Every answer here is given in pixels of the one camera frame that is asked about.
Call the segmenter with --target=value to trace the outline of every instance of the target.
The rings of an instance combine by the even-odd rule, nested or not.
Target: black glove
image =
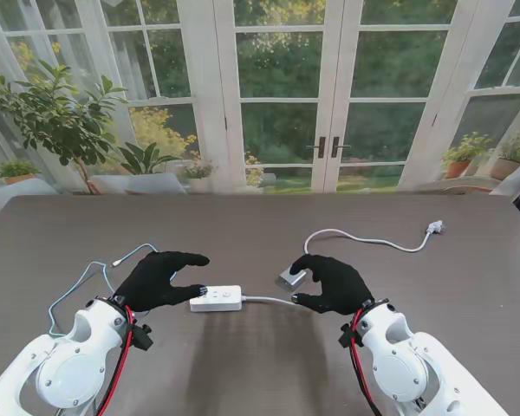
[[[205,291],[202,284],[174,288],[170,277],[186,265],[206,266],[208,257],[177,251],[152,252],[139,261],[131,275],[116,290],[114,296],[123,296],[125,304],[135,312],[143,312],[164,305],[177,305]]]
[[[372,293],[353,266],[332,257],[305,254],[291,266],[290,273],[312,270],[312,280],[322,282],[319,296],[297,293],[293,299],[320,314],[333,310],[341,315],[352,315],[368,299],[374,300]]]

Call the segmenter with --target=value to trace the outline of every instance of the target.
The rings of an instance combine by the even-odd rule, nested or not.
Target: white power strip
[[[208,292],[191,299],[192,312],[224,312],[241,310],[243,297],[240,286],[208,286]]]

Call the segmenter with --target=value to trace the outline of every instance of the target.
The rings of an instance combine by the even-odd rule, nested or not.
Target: red cable
[[[362,314],[362,308],[358,309],[358,312],[356,312],[356,316],[354,317],[353,332],[356,330],[356,323],[359,321],[361,314]],[[356,361],[356,365],[358,366],[359,373],[361,374],[362,384],[364,385],[364,389],[366,390],[366,395],[371,402],[374,402],[372,400],[370,391],[367,388],[366,379],[364,378],[364,372],[362,371],[361,360],[358,357],[358,353],[356,352],[356,343],[354,342],[354,337],[353,337],[353,340],[351,341],[351,347],[353,349],[354,360]]]
[[[129,333],[127,334],[127,343],[125,349],[123,350],[123,356],[121,357],[120,371],[118,371],[117,374],[114,375],[115,378],[112,390],[110,391],[110,394],[106,399],[106,402],[104,402],[104,407],[102,408],[101,412],[98,413],[98,416],[102,416],[104,414],[104,412],[107,409],[107,405],[110,403],[110,400],[114,396],[115,388],[117,387],[118,381],[120,380],[121,373],[123,372],[123,367],[125,366],[125,361],[127,360],[127,355],[129,354],[129,348],[131,347],[131,340],[133,338],[133,331],[131,330],[131,327],[133,325],[133,312],[128,306],[125,307],[125,310],[127,311],[127,316],[129,319]]]

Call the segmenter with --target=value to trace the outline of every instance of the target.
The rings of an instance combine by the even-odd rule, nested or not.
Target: dark wooden table
[[[179,273],[177,284],[240,284],[246,295],[285,297],[274,281],[311,232],[335,227],[415,247],[437,219],[446,234],[417,254],[342,238],[317,240],[311,250],[351,263],[412,330],[440,339],[520,415],[520,214],[490,196],[16,198],[0,214],[0,373],[48,330],[47,307],[91,260],[109,263],[150,242],[211,259]],[[142,255],[110,272],[114,285]],[[301,290],[319,288],[308,282]],[[98,273],[59,308],[62,329],[89,298],[106,294]],[[346,320],[263,304],[236,313],[156,309],[145,318],[154,345],[131,351],[107,414],[369,415],[337,342]],[[361,357],[369,368],[369,353]],[[382,412],[395,415],[369,382]],[[29,409],[49,414],[30,393]]]

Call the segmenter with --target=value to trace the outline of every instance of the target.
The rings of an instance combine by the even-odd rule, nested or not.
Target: glass door
[[[346,2],[325,192],[396,188],[422,117],[434,117],[425,113],[431,92],[446,89],[470,27],[474,2],[459,0],[456,16],[457,1]]]
[[[322,192],[343,0],[217,0],[237,192]]]

